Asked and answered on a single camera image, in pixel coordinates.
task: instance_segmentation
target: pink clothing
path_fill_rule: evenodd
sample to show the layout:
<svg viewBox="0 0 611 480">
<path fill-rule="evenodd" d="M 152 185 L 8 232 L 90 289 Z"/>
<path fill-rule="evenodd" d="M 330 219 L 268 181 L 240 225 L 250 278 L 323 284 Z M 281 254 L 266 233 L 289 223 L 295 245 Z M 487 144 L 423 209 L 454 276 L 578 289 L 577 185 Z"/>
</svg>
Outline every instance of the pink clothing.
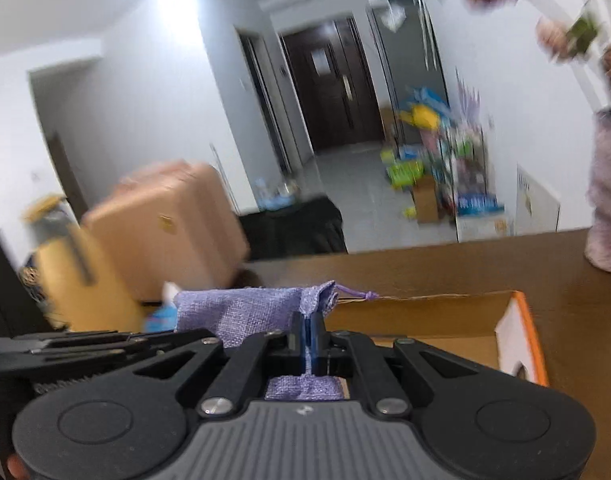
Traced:
<svg viewBox="0 0 611 480">
<path fill-rule="evenodd" d="M 599 112 L 596 117 L 596 147 L 588 192 L 596 210 L 586 257 L 594 266 L 611 272 L 611 114 Z"/>
</svg>

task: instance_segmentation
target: door handle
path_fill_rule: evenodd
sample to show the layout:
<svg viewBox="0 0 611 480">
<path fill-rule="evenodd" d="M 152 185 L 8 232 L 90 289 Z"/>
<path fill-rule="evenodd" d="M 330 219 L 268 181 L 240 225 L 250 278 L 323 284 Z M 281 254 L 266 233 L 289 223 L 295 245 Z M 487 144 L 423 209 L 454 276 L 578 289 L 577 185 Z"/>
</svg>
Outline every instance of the door handle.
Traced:
<svg viewBox="0 0 611 480">
<path fill-rule="evenodd" d="M 349 85 L 349 79 L 346 75 L 343 76 L 343 86 L 345 86 L 346 88 L 346 97 L 348 98 L 348 101 L 354 101 L 354 96 L 352 95 L 352 88 Z"/>
</svg>

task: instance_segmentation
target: yellow object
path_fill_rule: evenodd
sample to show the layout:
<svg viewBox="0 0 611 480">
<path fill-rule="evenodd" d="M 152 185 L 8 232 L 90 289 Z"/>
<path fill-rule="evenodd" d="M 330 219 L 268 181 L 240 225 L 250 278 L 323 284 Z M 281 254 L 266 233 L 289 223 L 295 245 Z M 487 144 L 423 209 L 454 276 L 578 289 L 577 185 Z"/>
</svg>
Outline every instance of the yellow object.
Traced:
<svg viewBox="0 0 611 480">
<path fill-rule="evenodd" d="M 394 150 L 391 148 L 381 150 L 381 162 L 383 162 L 384 164 L 394 164 L 396 162 Z"/>
<path fill-rule="evenodd" d="M 434 131 L 441 125 L 439 114 L 426 105 L 413 105 L 411 112 L 399 112 L 399 117 L 404 123 L 423 130 Z"/>
<path fill-rule="evenodd" d="M 417 209 L 415 207 L 409 207 L 403 210 L 403 216 L 408 220 L 413 220 L 417 217 Z"/>
<path fill-rule="evenodd" d="M 37 222 L 52 209 L 60 206 L 63 200 L 65 200 L 63 195 L 49 194 L 30 207 L 23 215 L 23 220 L 28 223 Z"/>
<path fill-rule="evenodd" d="M 60 197 L 45 198 L 25 218 L 39 241 L 34 257 L 41 286 L 59 319 L 75 332 L 143 330 L 144 311 L 92 235 L 61 208 Z"/>
</svg>

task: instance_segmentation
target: wooden table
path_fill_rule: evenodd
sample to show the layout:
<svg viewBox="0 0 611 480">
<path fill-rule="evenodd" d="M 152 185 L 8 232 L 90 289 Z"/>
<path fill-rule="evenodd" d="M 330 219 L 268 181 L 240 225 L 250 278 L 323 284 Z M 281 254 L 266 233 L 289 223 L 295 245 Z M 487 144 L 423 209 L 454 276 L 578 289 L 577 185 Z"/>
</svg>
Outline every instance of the wooden table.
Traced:
<svg viewBox="0 0 611 480">
<path fill-rule="evenodd" d="M 328 280 L 387 296 L 522 290 L 551 384 L 582 402 L 598 441 L 584 480 L 611 480 L 611 274 L 583 257 L 585 231 L 378 253 L 316 256 L 248 266 L 240 285 Z"/>
</svg>

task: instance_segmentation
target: hallway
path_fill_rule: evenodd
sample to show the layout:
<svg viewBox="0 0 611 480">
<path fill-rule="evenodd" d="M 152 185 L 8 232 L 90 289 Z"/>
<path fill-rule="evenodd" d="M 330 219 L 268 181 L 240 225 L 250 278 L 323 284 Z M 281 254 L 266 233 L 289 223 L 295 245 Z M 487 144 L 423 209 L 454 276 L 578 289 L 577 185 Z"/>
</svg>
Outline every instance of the hallway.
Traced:
<svg viewBox="0 0 611 480">
<path fill-rule="evenodd" d="M 304 197 L 324 193 L 341 210 L 350 253 L 457 241 L 447 220 L 419 225 L 403 216 L 412 196 L 390 187 L 379 146 L 354 145 L 317 156 L 297 182 Z"/>
</svg>

